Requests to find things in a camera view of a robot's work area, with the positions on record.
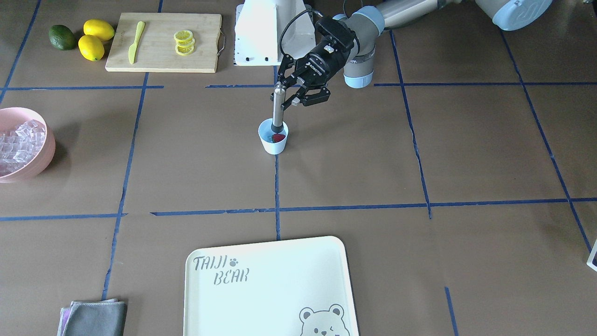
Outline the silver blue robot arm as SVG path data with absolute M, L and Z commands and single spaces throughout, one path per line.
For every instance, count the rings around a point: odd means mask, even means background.
M 317 12 L 320 42 L 298 59 L 282 53 L 271 101 L 277 112 L 291 105 L 310 106 L 330 97 L 327 83 L 343 70 L 354 89 L 371 83 L 375 41 L 386 30 L 400 28 L 450 4 L 449 0 L 386 0 L 365 6 L 351 16 Z

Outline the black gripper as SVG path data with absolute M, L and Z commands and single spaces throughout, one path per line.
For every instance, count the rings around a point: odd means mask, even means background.
M 285 111 L 291 105 L 311 106 L 326 102 L 331 92 L 324 85 L 345 66 L 349 55 L 348 47 L 334 44 L 332 41 L 320 41 L 314 49 L 299 59 L 283 55 L 274 87 L 280 83 L 288 89 L 297 83 L 298 78 L 302 86 L 285 100 L 282 110 Z

